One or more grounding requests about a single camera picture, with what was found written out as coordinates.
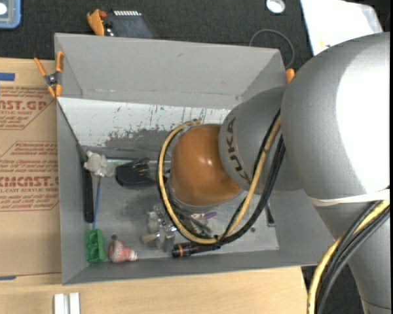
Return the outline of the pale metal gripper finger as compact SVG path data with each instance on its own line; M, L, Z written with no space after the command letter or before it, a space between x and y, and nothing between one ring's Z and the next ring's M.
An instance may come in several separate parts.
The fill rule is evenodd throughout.
M140 240L143 244L166 253L173 249L176 232L175 226L162 224L141 235Z
M151 233L159 232L166 226L165 209L162 205L152 206L147 215L147 228Z

